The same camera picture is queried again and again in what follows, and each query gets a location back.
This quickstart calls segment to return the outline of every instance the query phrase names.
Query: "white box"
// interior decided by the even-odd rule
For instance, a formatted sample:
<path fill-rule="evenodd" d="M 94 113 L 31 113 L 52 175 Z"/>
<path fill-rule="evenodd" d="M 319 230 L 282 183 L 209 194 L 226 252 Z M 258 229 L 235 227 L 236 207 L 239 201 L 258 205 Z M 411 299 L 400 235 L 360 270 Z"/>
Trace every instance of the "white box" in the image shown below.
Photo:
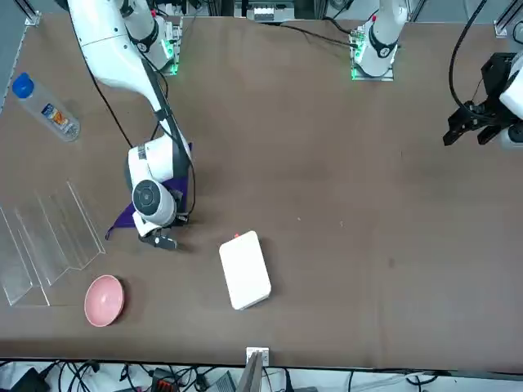
<path fill-rule="evenodd" d="M 269 274 L 255 231 L 223 243 L 220 258 L 233 308 L 246 309 L 270 295 Z"/>

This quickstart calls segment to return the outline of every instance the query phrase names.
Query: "purple cloth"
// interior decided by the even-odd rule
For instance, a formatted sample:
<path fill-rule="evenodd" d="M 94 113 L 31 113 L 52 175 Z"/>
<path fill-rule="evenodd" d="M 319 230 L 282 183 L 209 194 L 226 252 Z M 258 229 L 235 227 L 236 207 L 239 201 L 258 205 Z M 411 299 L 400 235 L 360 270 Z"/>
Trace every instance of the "purple cloth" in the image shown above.
<path fill-rule="evenodd" d="M 189 149 L 192 150 L 192 143 L 189 143 Z M 181 199 L 181 210 L 186 210 L 187 205 L 187 188 L 189 187 L 189 177 L 185 176 L 182 178 L 172 178 L 163 182 L 163 185 L 170 190 L 179 190 L 183 193 L 183 198 Z M 132 214 L 134 213 L 135 208 L 132 203 L 129 203 L 127 207 L 118 215 L 118 218 L 114 221 L 113 225 L 109 227 L 107 233 L 105 233 L 105 239 L 109 240 L 111 232 L 118 227 L 135 227 L 134 220 L 132 219 Z"/>

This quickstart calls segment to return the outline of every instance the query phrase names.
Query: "clear acrylic stand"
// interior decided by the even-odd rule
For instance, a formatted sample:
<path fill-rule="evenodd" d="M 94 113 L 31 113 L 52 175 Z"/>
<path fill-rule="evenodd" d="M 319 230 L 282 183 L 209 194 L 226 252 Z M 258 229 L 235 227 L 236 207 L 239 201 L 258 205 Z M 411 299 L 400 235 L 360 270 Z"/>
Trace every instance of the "clear acrylic stand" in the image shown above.
<path fill-rule="evenodd" d="M 58 282 L 74 284 L 74 273 L 105 253 L 73 184 L 0 212 L 0 283 L 9 304 L 64 305 L 64 296 L 52 295 Z"/>

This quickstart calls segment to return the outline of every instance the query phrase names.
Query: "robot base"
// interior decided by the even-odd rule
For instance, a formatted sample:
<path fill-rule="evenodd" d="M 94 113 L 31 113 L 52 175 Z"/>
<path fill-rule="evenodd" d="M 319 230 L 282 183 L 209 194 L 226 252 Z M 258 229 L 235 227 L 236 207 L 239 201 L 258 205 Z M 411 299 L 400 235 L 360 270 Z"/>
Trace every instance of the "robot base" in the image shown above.
<path fill-rule="evenodd" d="M 351 47 L 351 80 L 374 80 L 374 81 L 381 81 L 381 82 L 392 82 L 394 81 L 394 69 L 391 67 L 389 70 L 383 74 L 382 76 L 375 78 L 373 76 L 369 76 L 363 70 L 358 66 L 356 63 L 356 58 L 360 56 L 360 48 L 364 44 L 365 41 L 365 35 L 364 35 L 364 26 L 358 27 L 356 31 L 354 31 L 352 34 L 349 35 L 349 43 L 354 43 L 358 46 L 357 49 L 354 47 Z"/>

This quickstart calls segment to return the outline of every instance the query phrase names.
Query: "blue bottle cap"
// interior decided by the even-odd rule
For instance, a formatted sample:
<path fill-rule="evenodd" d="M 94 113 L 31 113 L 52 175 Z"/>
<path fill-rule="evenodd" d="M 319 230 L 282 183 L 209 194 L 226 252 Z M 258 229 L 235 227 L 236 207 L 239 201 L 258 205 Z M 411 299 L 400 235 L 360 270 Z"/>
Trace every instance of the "blue bottle cap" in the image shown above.
<path fill-rule="evenodd" d="M 30 96 L 34 90 L 34 83 L 26 72 L 20 74 L 13 82 L 13 92 L 17 97 L 24 99 Z"/>

